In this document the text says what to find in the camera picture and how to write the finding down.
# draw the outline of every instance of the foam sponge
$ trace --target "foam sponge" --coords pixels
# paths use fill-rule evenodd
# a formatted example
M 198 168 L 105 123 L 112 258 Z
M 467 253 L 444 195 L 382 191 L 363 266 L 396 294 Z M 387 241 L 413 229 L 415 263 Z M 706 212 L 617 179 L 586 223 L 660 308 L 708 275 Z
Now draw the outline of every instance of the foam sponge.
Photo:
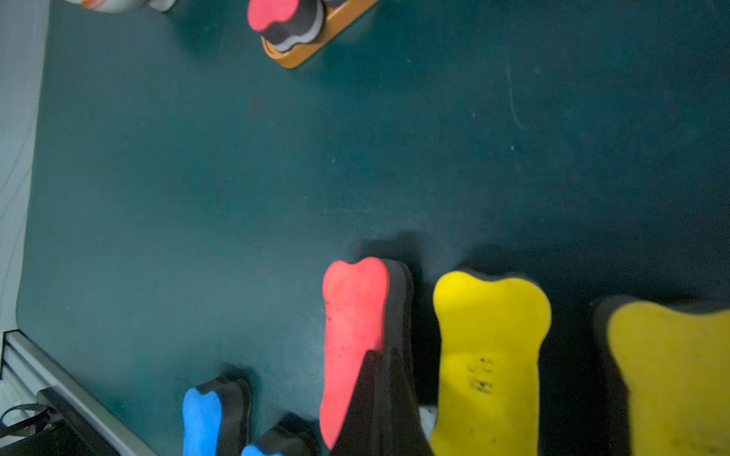
M 184 456 L 239 456 L 248 444 L 251 391 L 243 380 L 218 377 L 191 388 L 182 401 Z
M 438 281 L 434 307 L 442 337 L 434 454 L 536 455 L 548 298 L 525 279 L 456 271 Z
M 392 260 L 337 261 L 327 270 L 323 282 L 327 329 L 320 427 L 328 447 L 334 446 L 342 428 L 366 352 L 382 352 L 386 346 L 397 349 L 407 359 L 410 373 L 407 304 L 411 289 L 407 268 Z
M 730 310 L 627 300 L 605 331 L 628 390 L 632 454 L 730 455 Z
M 251 0 L 248 4 L 251 28 L 282 53 L 313 41 L 324 21 L 322 0 Z

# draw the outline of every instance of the yellow foam pad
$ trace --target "yellow foam pad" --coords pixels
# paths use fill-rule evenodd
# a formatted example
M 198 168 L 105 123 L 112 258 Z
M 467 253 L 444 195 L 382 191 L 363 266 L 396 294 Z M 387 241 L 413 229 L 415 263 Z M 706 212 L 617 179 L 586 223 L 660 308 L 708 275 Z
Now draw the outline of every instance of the yellow foam pad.
M 629 392 L 634 455 L 730 455 L 730 310 L 635 301 L 612 314 L 607 340 Z
M 436 456 L 536 455 L 548 298 L 525 279 L 456 271 L 437 283 L 434 307 L 442 337 Z

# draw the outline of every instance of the red foam pad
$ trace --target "red foam pad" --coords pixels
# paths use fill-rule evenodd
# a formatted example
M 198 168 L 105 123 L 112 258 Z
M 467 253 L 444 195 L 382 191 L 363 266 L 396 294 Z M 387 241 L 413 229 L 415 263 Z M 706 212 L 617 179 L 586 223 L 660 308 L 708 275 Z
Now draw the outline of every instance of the red foam pad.
M 251 0 L 248 24 L 259 33 L 274 22 L 287 22 L 299 9 L 299 0 Z
M 390 285 L 388 269 L 377 258 L 357 264 L 337 261 L 324 276 L 327 332 L 320 428 L 330 448 L 345 421 L 365 352 L 383 350 Z

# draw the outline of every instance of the dark green table surface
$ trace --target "dark green table surface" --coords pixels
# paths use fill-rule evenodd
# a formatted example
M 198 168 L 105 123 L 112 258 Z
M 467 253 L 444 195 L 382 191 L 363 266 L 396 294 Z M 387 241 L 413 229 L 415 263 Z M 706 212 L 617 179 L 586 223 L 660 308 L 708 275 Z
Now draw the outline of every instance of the dark green table surface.
M 294 71 L 246 3 L 52 1 L 20 328 L 172 456 L 222 371 L 255 435 L 317 419 L 332 261 L 413 270 L 423 403 L 438 277 L 515 271 L 553 305 L 544 453 L 606 451 L 591 300 L 730 293 L 727 2 L 383 0 Z

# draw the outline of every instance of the black strap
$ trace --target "black strap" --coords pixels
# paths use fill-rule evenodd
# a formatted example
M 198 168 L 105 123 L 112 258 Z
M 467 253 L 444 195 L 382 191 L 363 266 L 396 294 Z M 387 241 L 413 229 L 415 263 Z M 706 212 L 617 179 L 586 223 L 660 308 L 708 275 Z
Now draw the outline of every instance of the black strap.
M 35 411 L 36 414 L 33 417 L 26 418 L 23 421 L 16 422 L 14 425 L 6 426 L 3 423 L 5 415 L 9 414 L 14 410 L 29 410 Z M 48 407 L 40 403 L 24 403 L 19 406 L 10 407 L 2 415 L 0 415 L 0 438 L 5 436 L 22 436 L 26 437 L 32 434 L 28 430 L 32 425 L 37 425 L 41 422 L 48 421 L 48 413 L 46 411 Z

